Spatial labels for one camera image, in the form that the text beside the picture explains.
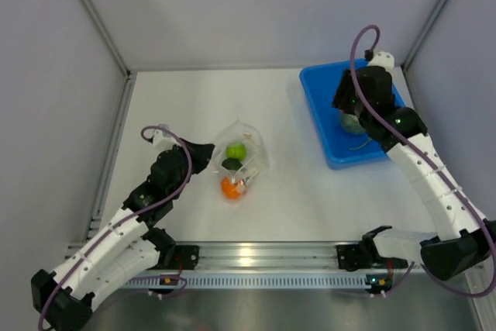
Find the dark green toy avocado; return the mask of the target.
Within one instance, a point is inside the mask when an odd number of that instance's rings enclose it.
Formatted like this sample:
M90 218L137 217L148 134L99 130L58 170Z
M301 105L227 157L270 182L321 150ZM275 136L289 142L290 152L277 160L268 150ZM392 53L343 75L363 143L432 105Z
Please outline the dark green toy avocado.
M222 167L228 171L238 171L243 166L239 159L228 157L222 162Z

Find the lime green toy fruit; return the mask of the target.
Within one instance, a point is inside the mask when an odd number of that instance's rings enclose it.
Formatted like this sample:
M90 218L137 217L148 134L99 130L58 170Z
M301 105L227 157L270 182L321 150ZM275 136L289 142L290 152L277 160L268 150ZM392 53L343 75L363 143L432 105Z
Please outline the lime green toy fruit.
M246 146L242 142L230 143L226 147L226 157L244 160L247 155Z

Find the clear polka dot zip bag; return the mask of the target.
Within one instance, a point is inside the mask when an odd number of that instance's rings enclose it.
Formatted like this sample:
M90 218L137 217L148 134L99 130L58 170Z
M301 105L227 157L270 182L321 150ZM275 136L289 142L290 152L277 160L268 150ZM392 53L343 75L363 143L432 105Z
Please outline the clear polka dot zip bag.
M211 166L220 194L229 204L238 204L269 166L264 140L255 127L237 119L216 136L214 145Z

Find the orange toy fruit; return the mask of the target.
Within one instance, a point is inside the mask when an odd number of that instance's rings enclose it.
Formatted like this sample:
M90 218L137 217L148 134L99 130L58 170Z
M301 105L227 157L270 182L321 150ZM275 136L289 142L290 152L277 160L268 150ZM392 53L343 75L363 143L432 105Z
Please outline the orange toy fruit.
M223 196L228 200L237 200L246 194L246 179L233 181L231 178L223 178L220 185Z

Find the green netted toy melon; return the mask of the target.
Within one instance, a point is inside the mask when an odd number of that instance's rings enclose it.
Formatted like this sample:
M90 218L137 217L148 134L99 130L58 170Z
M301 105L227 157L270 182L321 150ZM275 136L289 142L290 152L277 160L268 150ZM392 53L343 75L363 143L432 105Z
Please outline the green netted toy melon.
M339 124L341 125L341 128L349 135L354 136L356 138L362 136L365 139L364 142L359 146L350 147L351 151L361 150L368 143L371 142L371 138L367 135L366 130L360 125L359 119L355 115L340 112Z

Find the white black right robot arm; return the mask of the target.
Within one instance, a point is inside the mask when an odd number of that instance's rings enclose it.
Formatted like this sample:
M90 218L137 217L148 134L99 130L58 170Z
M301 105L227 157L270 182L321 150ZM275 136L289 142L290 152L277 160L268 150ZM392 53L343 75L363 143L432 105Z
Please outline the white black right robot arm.
M486 260L495 241L495 223L468 201L433 146L418 113L397 105L391 74L379 66L346 69L332 106L358 119L366 134L394 161L430 214L432 233L380 226L362 238L365 263L388 258L414 261L441 281Z

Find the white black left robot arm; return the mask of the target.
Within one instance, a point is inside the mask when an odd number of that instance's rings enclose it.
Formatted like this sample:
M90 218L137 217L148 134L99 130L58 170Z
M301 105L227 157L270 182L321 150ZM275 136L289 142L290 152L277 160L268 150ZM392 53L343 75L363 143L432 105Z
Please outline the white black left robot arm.
M102 303L136 275L174 262L176 243L157 223L191 177L208 166L215 146L180 139L158 154L144 182L77 253L31 279L40 330L81 330Z

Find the blue plastic bin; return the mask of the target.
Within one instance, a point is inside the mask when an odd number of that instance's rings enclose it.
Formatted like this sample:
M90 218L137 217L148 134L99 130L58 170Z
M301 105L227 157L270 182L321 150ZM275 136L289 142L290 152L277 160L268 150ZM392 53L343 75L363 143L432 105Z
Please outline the blue plastic bin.
M345 60L305 67L299 74L325 162L333 170L388 159L378 143L369 142L365 135L346 132L339 121L340 111L332 107L340 78L349 67L350 62Z

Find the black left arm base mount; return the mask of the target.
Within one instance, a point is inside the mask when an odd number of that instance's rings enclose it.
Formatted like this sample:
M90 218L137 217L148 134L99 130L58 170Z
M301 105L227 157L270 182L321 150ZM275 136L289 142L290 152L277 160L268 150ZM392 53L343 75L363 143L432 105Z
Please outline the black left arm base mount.
M198 245L179 244L168 250L160 263L166 270L193 271L198 265L199 254Z

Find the aluminium frame rail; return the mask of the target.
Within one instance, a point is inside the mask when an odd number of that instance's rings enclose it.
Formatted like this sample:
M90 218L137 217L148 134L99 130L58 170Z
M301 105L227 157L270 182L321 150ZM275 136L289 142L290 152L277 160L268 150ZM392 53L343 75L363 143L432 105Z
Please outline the aluminium frame rail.
M193 271L345 271L338 267L336 246L354 242L179 242L200 247ZM161 260L152 267L162 268Z

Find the right vertical frame post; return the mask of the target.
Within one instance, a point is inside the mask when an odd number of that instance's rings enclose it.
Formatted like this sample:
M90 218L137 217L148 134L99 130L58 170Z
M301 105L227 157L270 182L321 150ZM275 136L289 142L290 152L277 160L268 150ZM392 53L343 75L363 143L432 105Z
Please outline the right vertical frame post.
M435 28L437 22L441 18L445 8L449 4L450 0L436 0L434 6L429 11L421 29L416 34L412 45L408 48L405 59L401 63L401 69L406 71L413 64L415 58L419 55L419 52L423 48L425 42L427 41L430 33Z

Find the vertical frame post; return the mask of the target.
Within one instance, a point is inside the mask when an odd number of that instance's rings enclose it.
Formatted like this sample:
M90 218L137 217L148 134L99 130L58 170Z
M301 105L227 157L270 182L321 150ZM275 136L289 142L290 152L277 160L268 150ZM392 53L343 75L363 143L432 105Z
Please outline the vertical frame post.
M429 11L421 29L416 34L412 45L408 48L405 59L401 63L401 69L406 71L413 64L415 58L419 55L419 52L423 48L425 42L427 41L430 33L435 28L437 22L441 18L445 8L449 4L450 0L436 0L434 6Z
M130 69L127 66L122 54L119 52L114 39L109 32L100 12L97 10L94 2L92 0L78 0L81 3L86 15L90 19L92 25L96 28L98 35L105 44L106 49L110 53L112 59L116 63L119 70L123 73L125 77L130 76Z

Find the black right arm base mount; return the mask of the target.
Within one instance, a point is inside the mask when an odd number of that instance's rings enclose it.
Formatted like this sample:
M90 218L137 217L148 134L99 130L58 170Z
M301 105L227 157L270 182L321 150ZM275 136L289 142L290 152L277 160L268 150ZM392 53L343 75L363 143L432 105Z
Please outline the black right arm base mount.
M408 262L398 258L374 257L363 250L360 244L339 244L336 246L338 267L345 271L361 269L406 269Z

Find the left vertical frame post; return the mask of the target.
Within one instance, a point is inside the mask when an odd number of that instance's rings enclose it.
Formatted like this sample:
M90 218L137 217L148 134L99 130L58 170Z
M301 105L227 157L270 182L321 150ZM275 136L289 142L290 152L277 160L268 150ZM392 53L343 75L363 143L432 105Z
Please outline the left vertical frame post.
M119 70L123 73L125 77L130 76L130 69L127 66L122 54L119 52L114 39L109 32L100 12L97 10L94 2L92 0L78 0L81 3L86 15L90 19L92 25L96 28L98 35L105 44L106 49L110 53L112 59L116 63Z

